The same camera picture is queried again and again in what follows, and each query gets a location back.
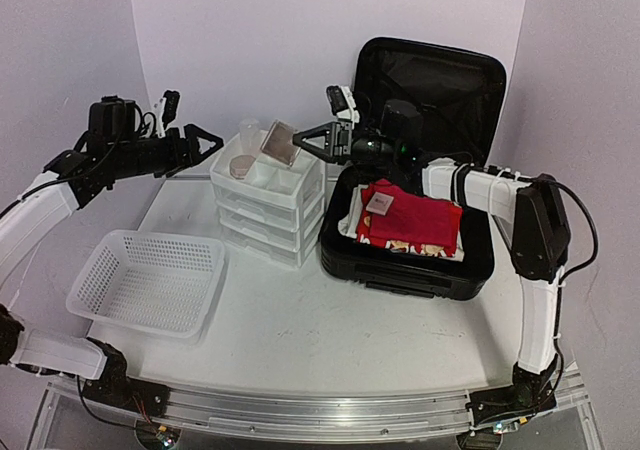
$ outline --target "black suitcase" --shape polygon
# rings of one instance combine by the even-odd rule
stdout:
[[[354,94],[366,95],[364,118],[380,123],[385,102],[407,100],[424,119],[420,146],[484,165],[498,124],[506,72],[492,57],[454,48],[375,38],[361,50]],[[352,190],[376,181],[373,169],[350,167],[340,175],[320,231],[322,266],[331,275],[369,288],[425,297],[469,300],[494,268],[488,216],[465,208],[460,236],[462,262],[391,253],[356,243],[338,232]]]

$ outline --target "red towel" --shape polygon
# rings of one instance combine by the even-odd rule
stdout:
[[[455,253],[460,207],[446,200],[410,195],[387,180],[362,190],[364,207],[376,192],[392,196],[393,203],[384,216],[363,210],[357,230],[360,241],[364,238],[374,246],[395,250],[407,246],[409,251],[413,246],[418,253],[424,246],[442,247],[447,256]]]

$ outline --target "open suitcase lid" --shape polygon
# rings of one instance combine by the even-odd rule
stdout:
[[[468,152],[476,164],[484,165],[506,80],[502,64],[487,55],[379,37],[360,51],[354,92],[370,100],[364,118],[374,125],[379,125],[387,100],[406,100],[423,116],[423,150]]]

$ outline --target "round compact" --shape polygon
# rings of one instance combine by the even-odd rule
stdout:
[[[229,162],[229,173],[236,180],[244,180],[244,177],[247,176],[251,165],[255,162],[256,159],[251,155],[239,155],[234,157]]]

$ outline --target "laundry basket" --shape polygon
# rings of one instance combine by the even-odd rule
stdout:
[[[78,275],[67,310],[160,337],[197,339],[223,274],[210,238],[116,230]]]

